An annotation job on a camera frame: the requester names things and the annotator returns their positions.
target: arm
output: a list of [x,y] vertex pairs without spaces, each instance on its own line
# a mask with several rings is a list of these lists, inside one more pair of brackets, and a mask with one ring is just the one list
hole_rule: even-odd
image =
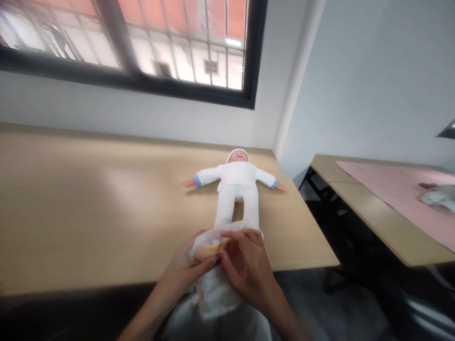
[[279,183],[277,178],[266,171],[256,167],[256,180],[259,180],[264,185],[271,189],[286,190],[283,184]]
[[207,168],[197,172],[192,179],[185,180],[183,185],[187,188],[197,186],[201,187],[208,185],[221,177],[221,167],[222,165],[215,168]]
[[180,297],[202,275],[215,267],[217,255],[209,257],[196,266],[190,264],[188,253],[199,234],[176,252],[152,293],[117,341],[151,340]]
[[[273,276],[261,232],[244,229],[225,231],[221,235],[231,239],[219,254],[221,266],[232,288],[264,314],[284,341],[309,340]],[[240,251],[235,253],[236,257],[227,252],[233,249],[232,243],[238,246]],[[243,264],[241,269],[238,268],[239,264]]]

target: white onesie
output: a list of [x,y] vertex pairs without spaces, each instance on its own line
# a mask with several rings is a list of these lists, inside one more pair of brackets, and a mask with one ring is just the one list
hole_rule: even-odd
[[234,203],[243,202],[243,220],[252,228],[259,229],[259,197],[256,180],[274,189],[278,184],[275,176],[246,161],[236,161],[197,172],[194,180],[198,187],[218,179],[218,208],[214,228],[232,222]]

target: white cloth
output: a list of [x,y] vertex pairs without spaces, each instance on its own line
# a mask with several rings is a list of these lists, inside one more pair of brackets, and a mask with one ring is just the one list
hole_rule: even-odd
[[455,213],[455,185],[437,184],[437,187],[431,188],[420,200],[427,205]]
[[[249,225],[242,220],[223,226],[219,225],[218,229],[209,230],[200,234],[194,241],[189,254],[190,259],[201,248],[207,249],[212,247],[216,249],[220,246],[223,239],[220,235],[221,231],[237,231],[244,228],[249,228]],[[241,299],[231,288],[223,270],[220,267],[216,267],[196,283],[194,301],[198,303],[202,318],[208,320],[234,310],[240,304]]]

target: window frame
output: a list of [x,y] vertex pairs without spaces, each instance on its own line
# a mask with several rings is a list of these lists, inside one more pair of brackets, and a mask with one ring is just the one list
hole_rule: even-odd
[[446,137],[455,139],[455,120],[453,120],[439,135],[438,137]]
[[249,19],[243,90],[158,78],[143,73],[136,62],[119,2],[112,0],[93,0],[93,2],[98,5],[112,41],[114,53],[117,54],[123,69],[0,46],[0,70],[254,110],[267,0],[247,1]]

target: window bar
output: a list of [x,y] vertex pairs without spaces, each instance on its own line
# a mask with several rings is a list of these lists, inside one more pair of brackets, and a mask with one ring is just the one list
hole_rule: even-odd
[[20,5],[22,11],[24,12],[24,15],[27,17],[27,20],[30,21],[30,23],[33,25],[33,28],[35,29],[36,33],[38,34],[38,37],[39,39],[41,40],[41,42],[43,43],[44,47],[45,47],[45,50],[49,53],[49,54],[53,54],[55,55],[54,51],[52,50],[49,42],[47,41],[46,39],[46,36],[43,32],[43,29],[42,27],[38,24],[35,23],[35,21],[33,20],[32,16],[30,15],[30,12],[28,11],[27,7],[24,6],[24,4],[22,3],[22,1],[18,1],[18,4]]
[[10,20],[6,17],[5,13],[2,10],[0,10],[0,17],[3,19],[3,21],[5,22],[6,26],[8,26],[10,31],[14,34],[14,36],[18,40],[19,44],[21,44],[21,46],[24,48],[24,50],[29,50],[27,44],[25,44],[25,41],[19,35],[19,32],[16,31],[15,27],[13,26],[13,24],[11,24]]
[[185,24],[186,24],[186,33],[188,35],[188,46],[190,48],[190,60],[191,60],[191,69],[193,71],[193,78],[194,82],[197,83],[198,81],[196,80],[196,70],[194,69],[194,61],[193,61],[193,47],[191,44],[191,39],[190,37],[190,25],[188,24],[188,12],[186,10],[186,0],[183,1],[183,11],[185,12]]
[[177,76],[177,79],[180,79],[179,71],[177,69],[177,61],[175,59],[174,45],[172,44],[172,36],[171,36],[171,32],[169,31],[169,24],[167,22],[166,9],[164,8],[163,0],[161,0],[161,6],[163,7],[163,17],[164,17],[164,22],[166,24],[166,34],[169,37],[169,45],[171,46],[171,54],[172,54],[172,61],[174,63],[175,75]]
[[207,10],[207,0],[204,0],[205,6],[205,28],[207,31],[207,47],[209,49],[209,73],[210,73],[210,85],[213,85],[212,80],[212,58],[211,58],[211,51],[210,51],[210,34],[209,34],[209,11]]
[[245,55],[246,55],[246,31],[248,25],[248,0],[245,0],[245,23],[243,25],[243,71],[242,71],[242,89],[243,89],[243,82],[245,79]]
[[[224,42],[226,43],[226,40],[228,38],[228,0],[224,0],[224,21],[226,24],[226,39]],[[228,47],[226,46],[226,88],[229,88],[229,80],[228,80]]]
[[95,10],[95,15],[85,14],[85,13],[81,13],[81,14],[85,15],[88,19],[97,20],[100,23],[101,29],[103,30],[104,36],[106,37],[106,40],[108,41],[108,44],[109,44],[110,49],[112,51],[112,54],[114,55],[115,61],[117,62],[117,65],[120,67],[121,63],[120,63],[120,60],[118,59],[118,56],[117,56],[117,53],[116,53],[117,51],[115,50],[114,43],[112,42],[112,39],[111,39],[110,34],[109,34],[109,31],[108,31],[108,29],[106,27],[106,23],[104,22],[104,18],[103,18],[103,16],[100,13],[100,9],[98,8],[98,4],[96,3],[95,0],[91,0],[90,2],[91,2],[91,5],[93,6],[93,9]]
[[[76,8],[74,7],[73,0],[69,0],[69,3],[70,3],[70,6],[71,6],[71,9],[76,11]],[[93,46],[93,43],[90,40],[89,34],[87,33],[87,30],[85,29],[85,25],[84,25],[84,22],[81,19],[81,16],[79,14],[77,14],[77,13],[74,13],[74,15],[76,16],[76,19],[77,19],[79,25],[81,26],[82,31],[84,32],[85,39],[87,39],[87,42],[89,43],[90,49],[93,52],[93,55],[95,56],[95,59],[96,59],[97,63],[99,65],[102,65],[100,56],[98,56],[98,53],[96,52],[95,47]]]
[[[141,25],[132,24],[132,23],[128,23],[128,26],[137,27],[137,28],[142,28],[142,29],[144,28],[144,27],[141,26]],[[167,34],[166,31],[163,31],[163,30],[160,30],[160,29],[157,29],[157,28],[153,28],[153,27],[149,27],[149,30],[152,31],[152,32],[156,32],[156,33]],[[175,33],[172,33],[172,32],[170,32],[169,34],[170,34],[171,36],[181,37],[181,35],[175,34]],[[198,38],[194,38],[194,37],[188,37],[187,39],[188,39],[188,40],[191,40],[192,42],[198,42],[198,43],[203,43],[203,44],[206,44],[206,43],[207,43],[206,40],[202,40],[202,39],[198,39]],[[226,44],[220,44],[220,43],[216,43],[216,42],[210,42],[210,45],[219,46],[219,47],[226,47]],[[242,48],[242,47],[229,46],[229,49],[230,49],[230,50],[237,50],[237,51],[242,51],[242,52],[243,52],[243,48]]]
[[148,26],[148,21],[147,21],[147,17],[146,17],[146,13],[144,11],[144,4],[142,2],[143,0],[137,0],[137,2],[139,3],[139,8],[141,9],[141,14],[142,14],[142,19],[144,20],[144,25],[146,26],[146,32],[147,32],[147,37],[148,37],[148,43],[150,44],[150,48],[152,49],[152,56],[153,56],[153,59],[155,61],[155,65],[154,65],[154,68],[157,69],[158,68],[158,59],[156,58],[156,52],[155,52],[155,47],[153,46],[153,39],[152,39],[152,35],[150,34],[150,30],[149,30],[149,26]]
[[[47,0],[43,0],[43,3],[48,5]],[[52,7],[47,7],[46,10],[50,13],[52,20],[55,22],[55,25],[57,26],[58,30],[60,33],[65,37],[65,42],[68,44],[68,47],[70,48],[71,53],[73,54],[74,58],[79,61],[84,61],[82,58],[81,54],[79,53],[78,49],[76,46],[73,44],[73,41],[68,37],[66,32],[63,30],[62,26],[57,20],[57,16],[55,15]]]

